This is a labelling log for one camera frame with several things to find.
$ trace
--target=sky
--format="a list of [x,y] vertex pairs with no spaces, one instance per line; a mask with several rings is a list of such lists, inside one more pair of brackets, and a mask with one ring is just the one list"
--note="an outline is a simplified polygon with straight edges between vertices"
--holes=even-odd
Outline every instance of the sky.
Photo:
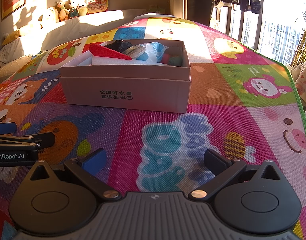
[[305,0],[264,0],[263,18],[272,19],[276,23],[292,25],[296,29],[305,29],[303,12]]

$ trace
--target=silver screw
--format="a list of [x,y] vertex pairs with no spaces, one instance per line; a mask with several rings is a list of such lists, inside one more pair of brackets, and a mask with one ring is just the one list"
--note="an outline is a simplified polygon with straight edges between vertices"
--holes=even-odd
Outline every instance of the silver screw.
[[120,194],[116,190],[107,190],[103,193],[103,196],[106,198],[116,198]]
[[191,195],[195,198],[204,198],[206,197],[207,193],[204,190],[194,190],[192,191]]

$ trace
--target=ribbed gray surface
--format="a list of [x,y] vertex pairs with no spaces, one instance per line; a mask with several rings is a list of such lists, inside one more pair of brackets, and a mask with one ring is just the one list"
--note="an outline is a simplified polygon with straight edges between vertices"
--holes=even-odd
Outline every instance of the ribbed gray surface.
[[[45,240],[19,233],[14,240]],[[181,192],[128,193],[117,203],[102,205],[80,230],[52,240],[299,240],[293,233],[254,237],[220,223],[206,203],[193,202]]]

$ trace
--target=yellow cartoon chick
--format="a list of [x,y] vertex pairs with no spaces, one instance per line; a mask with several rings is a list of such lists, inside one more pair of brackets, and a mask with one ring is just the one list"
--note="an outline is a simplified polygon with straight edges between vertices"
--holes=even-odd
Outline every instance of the yellow cartoon chick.
[[244,52],[240,44],[223,38],[216,38],[214,40],[214,47],[220,54],[229,58],[237,58],[235,54]]

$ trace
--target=pink box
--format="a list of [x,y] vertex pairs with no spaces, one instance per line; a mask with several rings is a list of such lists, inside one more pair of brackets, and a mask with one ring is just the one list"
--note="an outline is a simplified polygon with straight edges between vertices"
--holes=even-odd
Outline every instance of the pink box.
[[160,42],[169,47],[165,53],[182,57],[182,67],[91,65],[92,54],[87,51],[60,67],[67,102],[74,105],[186,113],[191,78],[183,41],[127,41],[132,45]]

